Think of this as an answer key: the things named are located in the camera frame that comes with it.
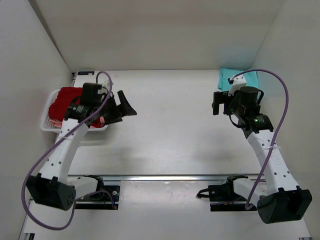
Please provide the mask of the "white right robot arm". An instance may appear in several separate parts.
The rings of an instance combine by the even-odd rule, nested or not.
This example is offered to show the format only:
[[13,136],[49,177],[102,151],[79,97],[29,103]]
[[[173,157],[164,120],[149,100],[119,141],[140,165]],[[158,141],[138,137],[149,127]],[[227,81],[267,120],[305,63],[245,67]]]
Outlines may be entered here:
[[244,175],[230,176],[224,195],[229,200],[241,196],[249,201],[266,224],[298,221],[308,209],[312,195],[308,189],[301,189],[284,161],[274,139],[274,127],[269,117],[260,112],[263,96],[262,90],[251,86],[243,86],[234,93],[213,94],[213,114],[218,115],[223,105],[225,115],[236,116],[235,127],[243,131],[252,147],[266,183],[260,186]]

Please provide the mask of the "red t-shirt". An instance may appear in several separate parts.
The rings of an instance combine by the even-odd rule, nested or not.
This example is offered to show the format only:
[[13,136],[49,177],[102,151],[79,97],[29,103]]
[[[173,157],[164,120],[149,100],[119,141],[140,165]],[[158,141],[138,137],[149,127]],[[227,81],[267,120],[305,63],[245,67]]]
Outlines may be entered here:
[[48,108],[49,122],[55,129],[63,126],[63,121],[68,119],[82,122],[88,116],[96,111],[97,107],[81,103],[82,87],[62,87],[54,99],[54,102]]

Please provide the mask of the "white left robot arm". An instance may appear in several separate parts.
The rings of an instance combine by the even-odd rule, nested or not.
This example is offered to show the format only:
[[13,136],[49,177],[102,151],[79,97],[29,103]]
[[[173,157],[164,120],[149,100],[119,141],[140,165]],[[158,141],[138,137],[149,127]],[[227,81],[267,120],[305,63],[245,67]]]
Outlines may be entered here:
[[67,211],[78,198],[89,194],[93,199],[99,199],[104,195],[101,177],[85,175],[68,181],[68,173],[81,140],[95,120],[103,118],[105,124],[110,125],[121,122],[123,117],[137,115],[124,92],[120,90],[117,95],[119,104],[106,86],[84,83],[82,94],[71,100],[54,148],[43,157],[45,163],[39,172],[26,181],[37,204]]

